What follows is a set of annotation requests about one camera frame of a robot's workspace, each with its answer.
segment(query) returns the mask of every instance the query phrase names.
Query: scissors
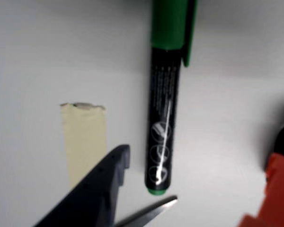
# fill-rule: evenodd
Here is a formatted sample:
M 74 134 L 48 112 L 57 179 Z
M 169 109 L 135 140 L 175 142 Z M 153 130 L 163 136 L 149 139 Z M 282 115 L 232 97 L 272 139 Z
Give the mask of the scissors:
M 130 217 L 117 223 L 114 227 L 143 227 L 159 214 L 164 213 L 178 201 L 177 196 L 171 196 L 150 205 Z

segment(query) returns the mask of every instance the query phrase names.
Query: marker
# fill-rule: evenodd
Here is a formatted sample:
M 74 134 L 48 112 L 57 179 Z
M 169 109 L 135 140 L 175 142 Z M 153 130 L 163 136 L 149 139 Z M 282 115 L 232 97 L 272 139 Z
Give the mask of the marker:
M 181 61 L 189 65 L 196 0 L 153 0 L 151 88 L 145 184 L 153 195 L 170 186 Z

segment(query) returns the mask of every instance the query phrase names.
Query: red object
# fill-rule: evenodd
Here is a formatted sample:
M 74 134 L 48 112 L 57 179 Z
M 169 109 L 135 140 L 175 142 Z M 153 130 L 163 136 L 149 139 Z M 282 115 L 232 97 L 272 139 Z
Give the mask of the red object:
M 257 218 L 246 215 L 239 227 L 284 227 L 284 156 L 273 153 L 266 169 L 266 198 Z

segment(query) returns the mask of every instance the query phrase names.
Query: green marker cap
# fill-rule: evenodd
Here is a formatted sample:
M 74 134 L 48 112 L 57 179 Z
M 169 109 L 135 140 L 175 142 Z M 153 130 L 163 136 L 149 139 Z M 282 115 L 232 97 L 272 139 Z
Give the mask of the green marker cap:
M 189 65 L 197 0 L 153 0 L 151 46 L 166 51 L 183 50 Z

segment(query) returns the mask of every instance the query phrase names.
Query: white table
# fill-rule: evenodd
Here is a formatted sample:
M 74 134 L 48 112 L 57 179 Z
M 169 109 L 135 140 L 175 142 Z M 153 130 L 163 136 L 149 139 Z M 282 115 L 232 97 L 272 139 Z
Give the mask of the white table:
M 144 186 L 150 0 L 0 0 L 0 227 L 31 226 L 68 191 L 59 104 L 107 109 L 131 145 L 120 220 Z M 263 199 L 264 147 L 284 102 L 284 0 L 200 0 L 181 73 L 172 186 L 148 226 L 234 227 Z

